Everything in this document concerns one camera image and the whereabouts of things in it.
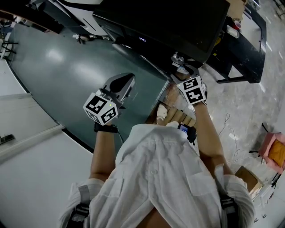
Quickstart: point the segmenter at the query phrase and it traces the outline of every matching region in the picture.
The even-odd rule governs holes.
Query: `wooden block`
[[[187,116],[185,117],[185,119],[183,120],[183,123],[186,124],[186,125],[188,125],[188,123],[190,122],[190,120],[191,120],[191,117],[187,115]]]
[[[187,115],[186,115],[185,113],[183,113],[182,116],[181,116],[181,118],[179,119],[178,123],[183,122],[183,120],[186,118],[186,116],[187,116]]]
[[[167,113],[167,115],[166,115],[166,117],[165,117],[165,119],[164,119],[163,122],[164,122],[165,124],[169,123],[169,122],[172,120],[173,116],[175,115],[176,111],[177,111],[176,108],[171,107],[171,108],[169,109],[169,111],[168,111],[168,113]]]
[[[191,119],[190,122],[188,123],[188,126],[194,126],[196,124],[195,119]]]
[[[177,110],[170,122],[173,122],[173,121],[178,122],[180,118],[182,117],[182,115],[183,115],[183,112],[180,110]]]

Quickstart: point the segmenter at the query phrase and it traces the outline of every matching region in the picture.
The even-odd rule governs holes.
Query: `cable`
[[[226,127],[226,123],[228,121],[228,119],[230,119],[231,115],[227,112],[226,117],[225,117],[225,121],[224,121],[224,127],[223,129],[220,131],[220,133],[218,134],[220,136],[220,134],[223,132],[224,128]]]
[[[123,137],[121,136],[121,134],[120,134],[120,132],[119,132],[118,126],[116,126],[116,125],[113,125],[113,126],[117,128],[118,134],[119,134],[119,137],[120,137],[120,140],[121,140],[121,143],[122,143],[122,145],[123,145],[123,144],[124,144],[124,139],[123,139]]]
[[[123,144],[124,144],[124,140],[123,140],[123,137],[121,136],[121,134],[120,134],[119,130],[118,130],[118,134],[119,134],[119,136],[120,136],[121,143],[122,143],[122,145],[123,145]]]
[[[237,162],[237,161],[243,160],[243,159],[254,159],[254,158],[253,157],[240,158],[240,159],[237,159],[237,160],[234,160],[234,161],[229,161],[227,163],[233,163],[233,162]]]
[[[233,136],[234,136],[234,138],[235,138],[235,142],[236,142],[236,134],[235,134],[235,130],[233,129],[233,128],[229,128],[229,129],[231,129],[232,131],[233,131]],[[237,143],[236,143],[236,151],[235,151],[235,153],[234,153],[234,157],[236,157],[237,156],[237,152],[239,151],[240,149],[238,149],[237,148]]]

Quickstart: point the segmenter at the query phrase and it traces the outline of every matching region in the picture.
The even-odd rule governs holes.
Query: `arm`
[[[115,168],[114,134],[99,131],[93,153],[90,178],[106,181]]]
[[[227,165],[220,138],[215,130],[207,107],[199,102],[194,106],[200,158],[214,177],[215,167],[224,164],[224,174],[233,175]]]

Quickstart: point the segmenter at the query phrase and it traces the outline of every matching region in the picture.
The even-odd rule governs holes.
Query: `person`
[[[73,185],[59,227],[66,227],[82,201],[81,188],[90,203],[85,228],[224,227],[216,167],[222,167],[224,189],[238,206],[239,227],[251,227],[254,208],[246,185],[227,165],[207,106],[194,108],[199,152],[177,122],[164,126],[164,106],[157,125],[132,128],[117,156],[113,133],[98,132],[90,177]]]

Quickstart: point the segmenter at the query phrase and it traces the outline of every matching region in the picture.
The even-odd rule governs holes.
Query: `gray tile floor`
[[[219,133],[226,114],[230,119],[220,134],[225,156],[230,167],[236,171],[240,165],[253,171],[262,181],[268,181],[275,172],[261,164],[260,158],[249,154],[259,149],[265,131],[263,122],[273,125],[276,122],[285,92],[285,19],[281,21],[275,13],[272,0],[262,0],[259,13],[267,23],[267,42],[265,66],[261,82],[217,84],[215,78],[222,77],[209,66],[199,69],[202,80],[208,87],[208,109]],[[232,69],[230,77],[240,76]],[[179,98],[175,104],[178,109],[192,115],[186,102]]]
[[[22,25],[15,27],[11,39],[19,42],[11,66],[20,80],[51,117],[90,147],[95,143],[94,122],[82,107],[109,77],[126,72],[136,76],[135,87],[125,103],[127,110],[114,121],[124,139],[133,125],[145,122],[166,84],[166,80],[122,57],[110,41],[81,45],[68,30],[57,35]],[[118,151],[118,135],[115,141]]]

